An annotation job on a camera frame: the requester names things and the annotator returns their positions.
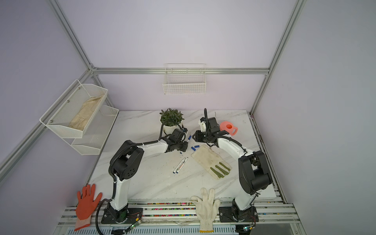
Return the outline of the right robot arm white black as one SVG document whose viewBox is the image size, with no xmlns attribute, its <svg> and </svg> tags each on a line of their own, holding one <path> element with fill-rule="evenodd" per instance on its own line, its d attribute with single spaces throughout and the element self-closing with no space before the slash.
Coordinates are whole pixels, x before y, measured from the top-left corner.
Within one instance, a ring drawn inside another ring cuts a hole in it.
<svg viewBox="0 0 376 235">
<path fill-rule="evenodd" d="M 236 208 L 240 211 L 249 209 L 255 198 L 273 183 L 270 168 L 262 151 L 253 151 L 230 137 L 229 132 L 220 130 L 214 117 L 202 117 L 200 130 L 193 134 L 198 143 L 216 146 L 238 160 L 239 181 L 242 191 L 235 198 Z"/>
</svg>

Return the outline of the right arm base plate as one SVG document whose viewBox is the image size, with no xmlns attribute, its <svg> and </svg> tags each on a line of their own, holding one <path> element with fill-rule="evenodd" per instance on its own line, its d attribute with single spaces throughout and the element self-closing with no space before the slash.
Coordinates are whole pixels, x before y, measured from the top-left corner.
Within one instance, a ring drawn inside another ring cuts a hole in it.
<svg viewBox="0 0 376 235">
<path fill-rule="evenodd" d="M 256 207 L 240 210 L 235 206 L 219 207 L 220 222 L 259 222 Z"/>
</svg>

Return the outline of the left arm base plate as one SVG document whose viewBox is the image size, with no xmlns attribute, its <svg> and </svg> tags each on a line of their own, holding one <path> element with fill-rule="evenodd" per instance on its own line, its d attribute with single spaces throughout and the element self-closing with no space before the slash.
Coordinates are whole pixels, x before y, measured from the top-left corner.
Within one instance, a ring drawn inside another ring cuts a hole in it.
<svg viewBox="0 0 376 235">
<path fill-rule="evenodd" d="M 120 212 L 105 208 L 101 224 L 133 224 L 141 220 L 143 212 L 142 208 L 125 208 Z"/>
</svg>

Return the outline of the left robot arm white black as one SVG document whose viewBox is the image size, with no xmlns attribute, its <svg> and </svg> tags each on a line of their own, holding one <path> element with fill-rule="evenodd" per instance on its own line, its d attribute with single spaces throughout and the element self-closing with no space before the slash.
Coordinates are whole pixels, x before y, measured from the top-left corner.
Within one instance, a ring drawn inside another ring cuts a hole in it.
<svg viewBox="0 0 376 235">
<path fill-rule="evenodd" d="M 171 134 L 160 137 L 155 141 L 146 143 L 125 141 L 110 160 L 108 169 L 114 181 L 111 207 L 118 212 L 128 205 L 128 181 L 137 173 L 143 157 L 175 150 L 185 152 L 188 148 L 188 142 L 185 138 L 186 132 L 175 129 Z"/>
</svg>

